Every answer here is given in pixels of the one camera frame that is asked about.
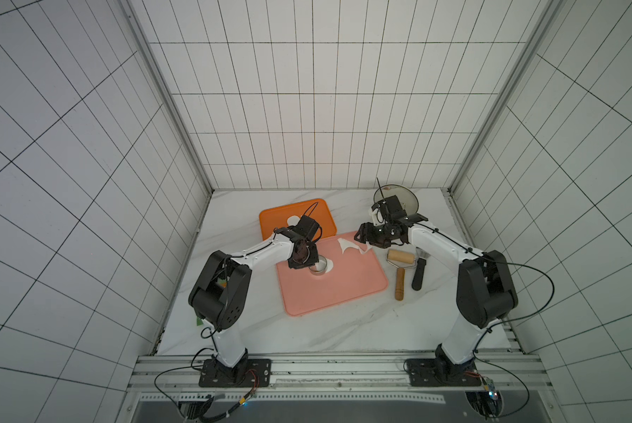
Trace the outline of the small round metal cutter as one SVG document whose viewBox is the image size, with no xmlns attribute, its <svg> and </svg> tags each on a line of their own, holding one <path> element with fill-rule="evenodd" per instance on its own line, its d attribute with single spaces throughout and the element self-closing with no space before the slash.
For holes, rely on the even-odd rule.
<svg viewBox="0 0 632 423">
<path fill-rule="evenodd" d="M 313 264 L 312 266 L 309 267 L 309 271 L 313 275 L 321 276 L 323 274 L 326 274 L 325 273 L 325 264 L 321 260 L 321 257 L 323 257 L 323 256 L 319 256 L 318 261 L 315 264 Z"/>
</svg>

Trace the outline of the white dough trim strip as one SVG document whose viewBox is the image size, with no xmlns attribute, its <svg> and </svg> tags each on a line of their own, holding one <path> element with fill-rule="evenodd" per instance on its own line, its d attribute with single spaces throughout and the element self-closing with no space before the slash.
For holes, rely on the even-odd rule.
<svg viewBox="0 0 632 423">
<path fill-rule="evenodd" d="M 344 254 L 347 250 L 357 250 L 360 255 L 365 255 L 369 251 L 369 249 L 364 249 L 359 243 L 350 241 L 343 237 L 338 239 L 338 243 L 342 250 L 342 254 Z"/>
</svg>

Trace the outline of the wooden dough roller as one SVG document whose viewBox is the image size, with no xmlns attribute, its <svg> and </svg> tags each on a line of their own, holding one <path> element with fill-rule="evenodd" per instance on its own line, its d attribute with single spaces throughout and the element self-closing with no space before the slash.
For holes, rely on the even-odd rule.
<svg viewBox="0 0 632 423">
<path fill-rule="evenodd" d="M 416 256 L 401 250 L 389 250 L 386 261 L 395 268 L 395 299 L 403 301 L 406 271 L 415 267 Z"/>
</svg>

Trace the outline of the black handled metal scraper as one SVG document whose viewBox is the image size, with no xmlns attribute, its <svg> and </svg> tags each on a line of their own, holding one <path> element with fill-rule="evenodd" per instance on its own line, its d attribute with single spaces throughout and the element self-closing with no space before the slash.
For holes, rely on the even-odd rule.
<svg viewBox="0 0 632 423">
<path fill-rule="evenodd" d="M 429 257 L 430 255 L 426 251 L 416 248 L 415 273 L 411 282 L 411 288 L 414 291 L 420 291 L 423 288 L 423 278 L 425 277 L 425 268 Z"/>
</svg>

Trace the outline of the pink silicone mat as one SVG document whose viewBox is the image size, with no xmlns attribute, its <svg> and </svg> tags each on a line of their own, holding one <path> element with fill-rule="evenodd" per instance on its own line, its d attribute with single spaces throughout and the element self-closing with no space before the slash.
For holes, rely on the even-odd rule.
<svg viewBox="0 0 632 423">
<path fill-rule="evenodd" d="M 347 250 L 342 254 L 338 239 L 343 237 L 355 241 L 354 235 L 349 232 L 318 242 L 321 256 L 334 264 L 329 273 L 316 276 L 307 269 L 293 270 L 286 263 L 277 265 L 284 309 L 288 315 L 300 317 L 388 288 L 388 277 L 371 247 L 359 243 L 364 249 L 369 249 L 365 255 L 360 255 L 357 250 Z"/>
</svg>

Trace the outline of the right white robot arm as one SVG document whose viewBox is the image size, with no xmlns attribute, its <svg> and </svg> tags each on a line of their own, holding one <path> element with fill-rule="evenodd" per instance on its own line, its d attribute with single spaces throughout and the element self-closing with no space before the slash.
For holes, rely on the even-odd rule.
<svg viewBox="0 0 632 423">
<path fill-rule="evenodd" d="M 380 249 L 409 244 L 453 271 L 460 315 L 436 350 L 444 363 L 456 367 L 473 362 L 488 330 L 518 306 L 509 264 L 500 252 L 485 252 L 455 241 L 430 226 L 425 216 L 407 212 L 397 196 L 373 204 L 372 221 L 359 227 L 355 240 Z"/>
</svg>

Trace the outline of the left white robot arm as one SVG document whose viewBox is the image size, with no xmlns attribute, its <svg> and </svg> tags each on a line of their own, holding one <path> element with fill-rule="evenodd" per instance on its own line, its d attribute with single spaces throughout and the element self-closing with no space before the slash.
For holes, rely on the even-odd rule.
<svg viewBox="0 0 632 423">
<path fill-rule="evenodd" d="M 190 291 L 188 304 L 210 326 L 217 362 L 223 368 L 238 368 L 247 359 L 247 349 L 233 326 L 246 306 L 254 273 L 280 263 L 292 270 L 318 264 L 321 236 L 321 225 L 303 215 L 297 224 L 275 229 L 268 239 L 247 250 L 231 254 L 217 250 L 210 255 Z"/>
</svg>

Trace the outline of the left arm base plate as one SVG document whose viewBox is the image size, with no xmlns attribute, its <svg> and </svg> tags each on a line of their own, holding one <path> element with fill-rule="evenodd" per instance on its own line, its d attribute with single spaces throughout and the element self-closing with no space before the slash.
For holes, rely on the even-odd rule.
<svg viewBox="0 0 632 423">
<path fill-rule="evenodd" d="M 269 386 L 272 360 L 242 359 L 227 368 L 217 359 L 203 363 L 198 386 L 201 388 L 264 388 Z"/>
</svg>

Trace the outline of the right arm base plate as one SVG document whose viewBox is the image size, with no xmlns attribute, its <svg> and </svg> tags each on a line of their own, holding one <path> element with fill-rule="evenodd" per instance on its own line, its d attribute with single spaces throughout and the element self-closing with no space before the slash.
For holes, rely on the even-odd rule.
<svg viewBox="0 0 632 423">
<path fill-rule="evenodd" d="M 403 368 L 413 387 L 471 388 L 482 385 L 474 361 L 455 365 L 447 359 L 407 359 Z"/>
</svg>

